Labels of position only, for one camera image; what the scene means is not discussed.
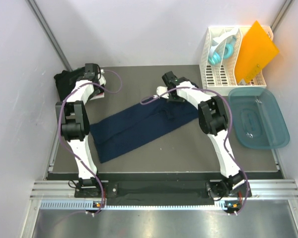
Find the navy blue t shirt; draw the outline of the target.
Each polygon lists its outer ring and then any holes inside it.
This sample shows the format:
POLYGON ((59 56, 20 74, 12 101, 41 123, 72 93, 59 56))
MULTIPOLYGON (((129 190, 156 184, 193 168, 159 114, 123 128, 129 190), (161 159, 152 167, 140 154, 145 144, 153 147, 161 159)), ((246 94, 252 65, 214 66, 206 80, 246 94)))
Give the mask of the navy blue t shirt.
POLYGON ((108 162, 148 144, 198 118, 188 102, 164 98, 135 104, 90 126, 100 163, 108 162))

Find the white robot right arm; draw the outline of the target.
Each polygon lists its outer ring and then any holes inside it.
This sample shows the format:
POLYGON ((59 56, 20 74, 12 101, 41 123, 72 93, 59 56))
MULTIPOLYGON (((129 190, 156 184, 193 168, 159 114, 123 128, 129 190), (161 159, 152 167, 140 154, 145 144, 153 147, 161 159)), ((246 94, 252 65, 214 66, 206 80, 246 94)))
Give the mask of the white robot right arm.
POLYGON ((185 77, 178 78, 172 71, 165 73, 162 80, 166 88, 163 91, 157 89, 159 98, 167 95, 169 100, 187 101, 197 109, 200 129, 211 140, 224 177, 220 195, 234 196, 245 185, 247 197, 250 190, 248 177, 234 158, 228 139, 233 119, 227 100, 213 90, 197 87, 185 77))

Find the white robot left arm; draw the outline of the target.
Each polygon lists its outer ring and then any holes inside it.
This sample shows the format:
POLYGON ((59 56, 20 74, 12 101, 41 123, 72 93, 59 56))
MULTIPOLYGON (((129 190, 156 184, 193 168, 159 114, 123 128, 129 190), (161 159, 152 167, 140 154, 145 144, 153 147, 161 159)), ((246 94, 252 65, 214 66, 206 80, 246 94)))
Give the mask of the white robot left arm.
POLYGON ((59 136, 70 146, 78 167, 77 190, 86 190, 91 196, 99 196, 103 185, 97 181, 97 167, 88 144, 90 123, 85 104, 101 95, 104 96, 106 79, 99 65, 87 63, 82 76, 74 82, 73 90, 56 103, 59 136))

